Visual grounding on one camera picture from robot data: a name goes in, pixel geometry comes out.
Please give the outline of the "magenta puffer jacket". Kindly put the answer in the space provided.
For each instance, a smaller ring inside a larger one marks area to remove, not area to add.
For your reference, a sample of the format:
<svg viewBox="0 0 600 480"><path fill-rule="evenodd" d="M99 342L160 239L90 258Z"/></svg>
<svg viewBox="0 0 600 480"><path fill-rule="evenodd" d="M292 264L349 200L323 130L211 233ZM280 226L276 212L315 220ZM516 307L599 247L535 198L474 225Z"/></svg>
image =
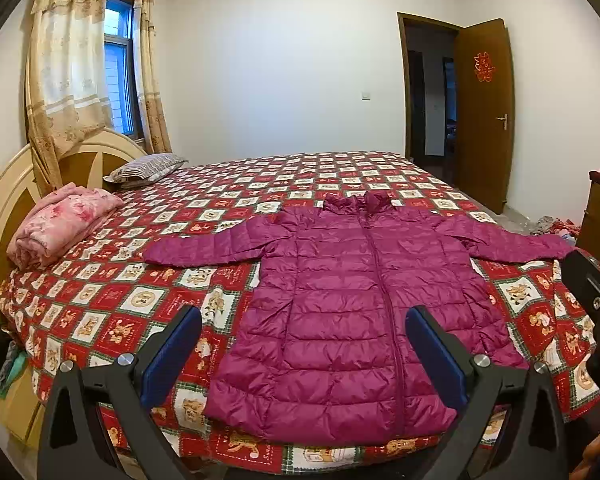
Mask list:
<svg viewBox="0 0 600 480"><path fill-rule="evenodd" d="M514 234L367 193L166 237L144 258L189 269L256 260L258 286L204 412L266 440L348 446L441 434L454 419L406 338L408 310L425 307L471 353L523 366L472 260L568 252L555 235Z"/></svg>

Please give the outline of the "clothes pile on floor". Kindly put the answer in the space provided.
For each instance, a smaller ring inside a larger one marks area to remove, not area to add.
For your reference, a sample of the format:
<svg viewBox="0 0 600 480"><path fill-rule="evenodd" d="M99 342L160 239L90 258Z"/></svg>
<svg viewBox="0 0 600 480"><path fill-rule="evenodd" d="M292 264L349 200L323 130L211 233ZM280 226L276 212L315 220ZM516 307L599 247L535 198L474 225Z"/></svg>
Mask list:
<svg viewBox="0 0 600 480"><path fill-rule="evenodd" d="M551 216L543 216L529 224L532 235L554 234L569 243L575 243L580 236L581 228L571 220L562 220Z"/></svg>

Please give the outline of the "pink folded blanket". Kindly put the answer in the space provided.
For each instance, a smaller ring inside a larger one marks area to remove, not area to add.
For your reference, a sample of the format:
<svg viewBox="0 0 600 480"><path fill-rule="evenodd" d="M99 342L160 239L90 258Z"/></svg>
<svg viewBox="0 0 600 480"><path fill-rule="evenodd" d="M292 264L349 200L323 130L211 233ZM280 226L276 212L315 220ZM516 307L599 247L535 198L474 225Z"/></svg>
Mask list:
<svg viewBox="0 0 600 480"><path fill-rule="evenodd" d="M22 220L7 257L21 271L49 266L122 206L119 196L101 188L68 183L42 198Z"/></svg>

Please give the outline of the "striped pillow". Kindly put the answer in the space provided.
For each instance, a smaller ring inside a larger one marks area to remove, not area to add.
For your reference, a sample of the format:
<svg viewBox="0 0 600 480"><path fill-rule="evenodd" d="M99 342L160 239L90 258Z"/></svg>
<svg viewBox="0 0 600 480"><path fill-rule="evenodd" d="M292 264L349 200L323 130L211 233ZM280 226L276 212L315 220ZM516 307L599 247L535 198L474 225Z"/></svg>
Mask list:
<svg viewBox="0 0 600 480"><path fill-rule="evenodd" d="M122 190L144 188L172 174L186 162L186 158L172 153L146 155L117 168L105 176L104 181Z"/></svg>

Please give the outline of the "brown wooden door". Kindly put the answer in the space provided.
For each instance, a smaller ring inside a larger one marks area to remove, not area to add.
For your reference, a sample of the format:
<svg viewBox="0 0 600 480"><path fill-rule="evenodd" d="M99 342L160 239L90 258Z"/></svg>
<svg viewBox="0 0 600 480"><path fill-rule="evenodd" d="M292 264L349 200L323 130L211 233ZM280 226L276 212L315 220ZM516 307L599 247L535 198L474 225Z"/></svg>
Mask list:
<svg viewBox="0 0 600 480"><path fill-rule="evenodd" d="M489 52L491 82L479 82L474 56ZM454 178L457 187L500 214L507 202L515 130L512 48L500 18L462 28L454 40L457 99ZM508 115L508 128L495 117Z"/></svg>

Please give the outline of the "cream wooden headboard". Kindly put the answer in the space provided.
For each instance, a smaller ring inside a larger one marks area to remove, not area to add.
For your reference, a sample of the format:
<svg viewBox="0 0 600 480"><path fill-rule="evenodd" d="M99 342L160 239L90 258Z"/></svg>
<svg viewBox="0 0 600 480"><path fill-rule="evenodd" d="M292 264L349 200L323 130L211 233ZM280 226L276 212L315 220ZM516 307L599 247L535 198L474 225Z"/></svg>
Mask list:
<svg viewBox="0 0 600 480"><path fill-rule="evenodd" d="M86 188L101 188L104 177L126 162L140 158L140 144L110 130L83 141L59 161L61 182L74 182ZM25 146L0 174L0 285L14 266L7 258L8 243L21 221L39 202L33 155ZM4 321L0 310L0 322ZM0 398L0 424L9 435L27 448L36 448L42 428L44 408L31 386L32 368L27 367Z"/></svg>

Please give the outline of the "red door decoration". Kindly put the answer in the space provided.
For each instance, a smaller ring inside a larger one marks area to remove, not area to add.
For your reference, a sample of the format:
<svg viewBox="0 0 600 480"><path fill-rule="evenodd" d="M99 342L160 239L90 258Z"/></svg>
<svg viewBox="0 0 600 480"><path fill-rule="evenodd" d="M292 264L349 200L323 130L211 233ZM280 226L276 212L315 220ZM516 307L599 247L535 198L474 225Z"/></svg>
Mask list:
<svg viewBox="0 0 600 480"><path fill-rule="evenodd" d="M474 73L479 82L491 82L496 67L493 65L489 52L478 52L474 56Z"/></svg>

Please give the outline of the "beige floral curtain right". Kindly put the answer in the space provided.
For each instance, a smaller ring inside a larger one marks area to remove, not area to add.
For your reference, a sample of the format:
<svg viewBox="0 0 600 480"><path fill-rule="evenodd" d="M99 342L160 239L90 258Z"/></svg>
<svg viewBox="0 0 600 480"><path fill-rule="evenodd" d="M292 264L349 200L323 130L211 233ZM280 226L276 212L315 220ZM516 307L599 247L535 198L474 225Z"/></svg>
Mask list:
<svg viewBox="0 0 600 480"><path fill-rule="evenodd" d="M134 78L140 125L149 154L171 153L172 146L155 68L155 26L152 22L154 0L134 0L132 43Z"/></svg>

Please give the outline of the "beige floral curtain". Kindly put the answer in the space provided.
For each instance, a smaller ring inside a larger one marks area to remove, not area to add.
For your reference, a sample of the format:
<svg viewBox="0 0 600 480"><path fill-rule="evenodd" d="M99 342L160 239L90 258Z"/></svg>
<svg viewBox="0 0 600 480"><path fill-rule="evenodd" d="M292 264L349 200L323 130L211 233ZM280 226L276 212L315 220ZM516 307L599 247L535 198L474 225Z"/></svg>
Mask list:
<svg viewBox="0 0 600 480"><path fill-rule="evenodd" d="M34 0L26 64L28 140L38 192L62 187L59 161L112 126L105 78L107 0Z"/></svg>
<svg viewBox="0 0 600 480"><path fill-rule="evenodd" d="M132 43L134 78L140 125L149 154L171 153L172 146L155 68L155 26L152 22L154 0L134 0Z"/></svg>

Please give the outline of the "window with blue glass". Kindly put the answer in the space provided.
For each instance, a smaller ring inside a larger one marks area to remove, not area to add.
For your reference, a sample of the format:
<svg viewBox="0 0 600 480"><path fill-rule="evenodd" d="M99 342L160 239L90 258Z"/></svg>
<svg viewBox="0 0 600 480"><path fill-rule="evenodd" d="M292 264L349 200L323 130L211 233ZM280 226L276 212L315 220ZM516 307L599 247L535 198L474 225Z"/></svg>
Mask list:
<svg viewBox="0 0 600 480"><path fill-rule="evenodd" d="M105 78L114 131L140 140L133 60L133 0L107 0L105 12Z"/></svg>

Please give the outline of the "beige floral curtain left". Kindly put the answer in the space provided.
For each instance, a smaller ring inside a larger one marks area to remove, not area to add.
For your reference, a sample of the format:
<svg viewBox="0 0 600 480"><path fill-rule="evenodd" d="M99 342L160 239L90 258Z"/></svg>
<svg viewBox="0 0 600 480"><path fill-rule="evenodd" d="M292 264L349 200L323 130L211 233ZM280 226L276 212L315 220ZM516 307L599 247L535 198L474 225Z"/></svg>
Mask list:
<svg viewBox="0 0 600 480"><path fill-rule="evenodd" d="M112 126L105 78L107 0L34 0L26 64L28 140L38 192L62 187L59 161Z"/></svg>

